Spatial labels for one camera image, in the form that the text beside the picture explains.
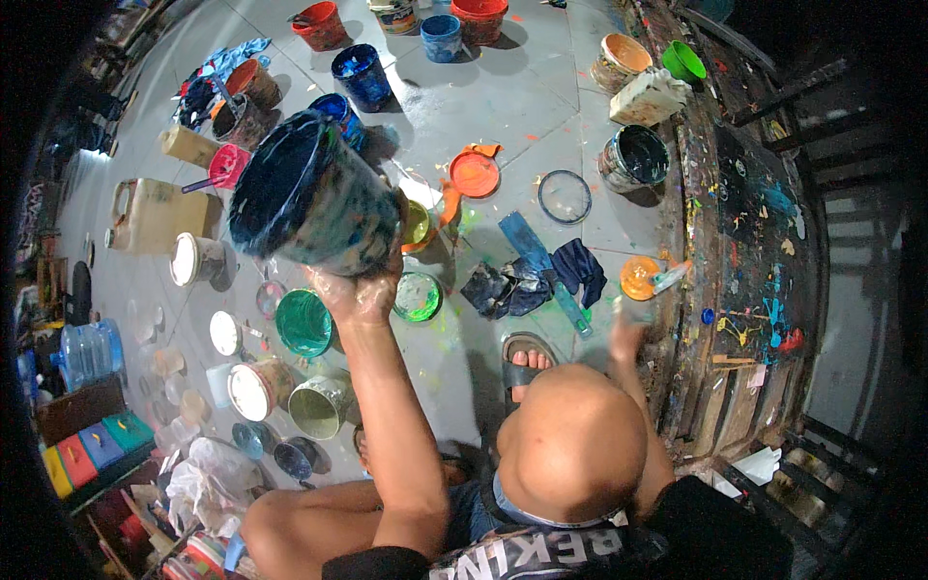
tile floor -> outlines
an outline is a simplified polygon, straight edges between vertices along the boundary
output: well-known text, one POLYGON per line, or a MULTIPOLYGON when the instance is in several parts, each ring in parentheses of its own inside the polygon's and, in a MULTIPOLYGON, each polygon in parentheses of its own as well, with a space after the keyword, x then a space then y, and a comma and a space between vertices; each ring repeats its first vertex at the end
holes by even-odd
MULTIPOLYGON (((494 432, 501 421, 499 386, 500 344, 516 330, 531 330, 544 337, 560 361, 581 360, 604 368, 611 299, 621 293, 618 272, 633 253, 657 257, 672 245, 673 228, 661 224, 661 209, 679 200, 666 199, 651 208, 610 194, 596 172, 596 155, 616 131, 608 119, 609 96, 589 79, 588 70, 608 32, 623 30, 606 0, 578 0, 565 11, 535 1, 512 2, 503 22, 500 47, 480 47, 468 62, 435 64, 425 58, 418 36, 385 36, 363 2, 341 1, 345 28, 356 43, 369 43, 380 52, 401 111, 360 113, 365 125, 383 125, 399 135, 400 148, 392 160, 382 162, 394 183, 414 174, 440 188, 446 164, 471 142, 500 143, 502 179, 498 191, 485 200, 462 203, 455 241, 442 235, 426 251, 406 257, 407 270, 436 276, 445 287, 441 311, 431 321, 412 325, 393 320, 409 374, 422 407, 440 440, 479 445, 482 433, 494 432), (593 194, 588 218, 577 226, 558 226, 540 211, 534 183, 555 169, 581 174, 593 194), (571 331, 553 302, 528 316, 490 322, 458 293, 475 265, 485 259, 500 266, 514 259, 496 221, 520 210, 538 236, 554 251, 579 237, 591 248, 610 279, 603 300, 592 308, 594 336, 585 342, 571 331)), ((284 92, 278 106, 286 118, 320 95, 339 90, 329 72, 336 52, 314 53, 285 22, 304 4, 290 0, 207 0, 174 25, 136 69, 139 96, 119 126, 119 151, 114 159, 82 151, 71 165, 71 191, 63 208, 60 247, 72 261, 82 259, 86 232, 97 241, 93 270, 94 308, 103 316, 126 325, 130 298, 159 303, 164 311, 160 344, 178 346, 187 361, 190 388, 213 402, 206 381, 207 368, 231 362, 213 348, 209 320, 225 309, 272 337, 270 353, 246 336, 245 346, 255 355, 277 354, 305 376, 316 366, 345 367, 344 355, 330 349, 306 368, 275 342, 273 325, 266 323, 254 304, 261 282, 258 269, 247 256, 237 256, 230 268, 234 279, 226 291, 201 282, 178 288, 170 278, 165 255, 134 257, 103 248, 103 232, 110 226, 110 192, 123 179, 149 177, 185 185, 199 181, 205 172, 161 154, 159 133, 171 124, 176 105, 171 96, 179 83, 215 48, 235 46, 252 38, 267 37, 263 52, 271 59, 270 72, 284 92)), ((427 17, 431 10, 422 10, 427 17)), ((226 195, 220 190, 219 195, 226 195)), ((225 220, 212 232, 226 239, 225 220)), ((269 264, 272 278, 289 289, 305 286, 303 270, 286 260, 269 264)), ((138 388, 138 346, 123 331, 128 366, 126 399, 140 416, 147 417, 146 401, 138 388)), ((214 410, 205 433, 229 440, 231 427, 240 420, 231 408, 214 410)), ((281 436, 299 434, 292 419, 279 409, 268 420, 281 436)), ((336 438, 321 442, 325 465, 311 478, 324 485, 358 479, 360 468, 351 445, 351 425, 336 438)), ((273 459, 262 460, 272 485, 298 488, 273 459)))

blue rag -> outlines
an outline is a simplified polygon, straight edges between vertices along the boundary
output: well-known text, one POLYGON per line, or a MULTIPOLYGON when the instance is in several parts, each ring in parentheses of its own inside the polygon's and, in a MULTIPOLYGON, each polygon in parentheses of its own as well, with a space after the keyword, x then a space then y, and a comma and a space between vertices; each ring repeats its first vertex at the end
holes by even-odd
POLYGON ((215 72, 224 83, 238 65, 248 60, 254 53, 261 52, 270 44, 270 38, 255 38, 254 40, 246 41, 232 49, 218 48, 203 61, 203 72, 200 76, 208 76, 215 72))
POLYGON ((576 294, 580 284, 583 284, 583 300, 580 302, 584 308, 589 308, 599 300, 606 286, 606 275, 580 238, 574 238, 555 250, 551 254, 551 264, 571 294, 576 294))

